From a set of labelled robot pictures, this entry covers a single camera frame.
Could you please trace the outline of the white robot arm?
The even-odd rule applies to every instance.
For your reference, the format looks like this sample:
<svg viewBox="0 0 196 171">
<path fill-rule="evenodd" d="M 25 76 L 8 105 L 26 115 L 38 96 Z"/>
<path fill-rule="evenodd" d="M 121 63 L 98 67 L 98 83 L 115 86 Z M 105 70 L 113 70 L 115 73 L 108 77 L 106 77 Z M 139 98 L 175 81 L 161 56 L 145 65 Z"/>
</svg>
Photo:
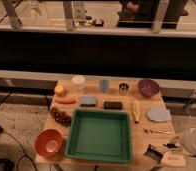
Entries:
<svg viewBox="0 0 196 171">
<path fill-rule="evenodd" d="M 196 127 L 184 130 L 180 136 L 183 153 L 196 156 Z"/>
</svg>

